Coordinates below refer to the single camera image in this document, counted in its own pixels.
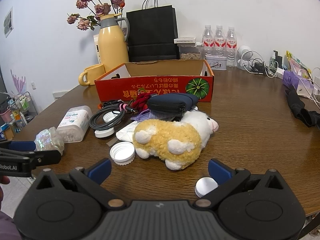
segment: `plastic water bottle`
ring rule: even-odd
[[[211,30],[211,25],[204,26],[204,32],[202,34],[202,55],[201,58],[205,59],[205,55],[212,54],[212,49],[214,46],[214,35]]]
[[[225,47],[226,37],[222,31],[222,25],[217,25],[217,29],[214,34],[214,53],[218,56],[223,56]]]
[[[236,51],[237,51],[237,38],[235,35],[235,28],[229,27],[227,33],[227,66],[236,66]]]

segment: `person's hand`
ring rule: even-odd
[[[10,179],[7,176],[0,176],[0,183],[7,185],[10,183]],[[3,200],[3,190],[0,186],[0,209],[1,209],[2,200]]]

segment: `yellow fluffy plush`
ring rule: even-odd
[[[141,158],[158,156],[170,170],[181,170],[199,157],[217,129],[217,122],[205,113],[189,111],[181,122],[149,119],[139,123],[133,134],[133,145]]]

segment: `yellow mug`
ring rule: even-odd
[[[85,68],[78,78],[79,84],[84,87],[94,85],[94,81],[104,73],[105,70],[103,64],[96,64]]]

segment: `zipper pouch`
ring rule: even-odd
[[[198,97],[186,93],[169,93],[151,97],[147,101],[150,110],[182,115],[198,103]]]

